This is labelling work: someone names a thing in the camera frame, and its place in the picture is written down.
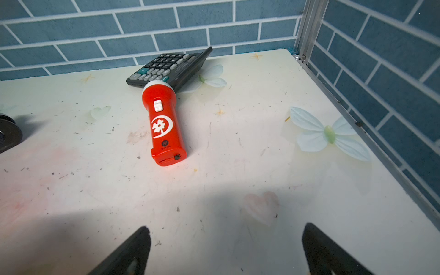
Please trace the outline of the red flashlight with white logo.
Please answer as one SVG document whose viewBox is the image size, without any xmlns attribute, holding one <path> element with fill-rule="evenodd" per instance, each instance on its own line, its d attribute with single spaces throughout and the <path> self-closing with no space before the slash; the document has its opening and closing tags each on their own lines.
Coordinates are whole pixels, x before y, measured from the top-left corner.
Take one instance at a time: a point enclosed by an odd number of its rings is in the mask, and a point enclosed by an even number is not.
<svg viewBox="0 0 440 275">
<path fill-rule="evenodd" d="M 173 88 L 161 80 L 151 81 L 144 87 L 142 102 L 150 120 L 153 160 L 161 167 L 185 160 L 187 151 L 178 123 L 177 97 Z"/>
</svg>

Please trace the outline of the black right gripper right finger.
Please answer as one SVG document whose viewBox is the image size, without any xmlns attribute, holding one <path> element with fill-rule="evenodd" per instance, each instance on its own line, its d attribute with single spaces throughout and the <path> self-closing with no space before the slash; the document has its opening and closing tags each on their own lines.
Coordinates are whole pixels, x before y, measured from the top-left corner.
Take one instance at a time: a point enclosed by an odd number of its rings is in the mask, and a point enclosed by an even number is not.
<svg viewBox="0 0 440 275">
<path fill-rule="evenodd" d="M 372 275 L 342 247 L 312 223 L 302 234 L 302 245 L 312 275 Z"/>
</svg>

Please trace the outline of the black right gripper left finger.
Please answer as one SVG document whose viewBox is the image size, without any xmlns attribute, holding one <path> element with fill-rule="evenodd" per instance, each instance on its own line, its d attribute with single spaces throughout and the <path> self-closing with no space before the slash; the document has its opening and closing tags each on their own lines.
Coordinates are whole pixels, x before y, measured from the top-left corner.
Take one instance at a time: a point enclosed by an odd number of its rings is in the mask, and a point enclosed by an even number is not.
<svg viewBox="0 0 440 275">
<path fill-rule="evenodd" d="M 151 250 L 150 231 L 140 227 L 89 275 L 144 275 Z"/>
</svg>

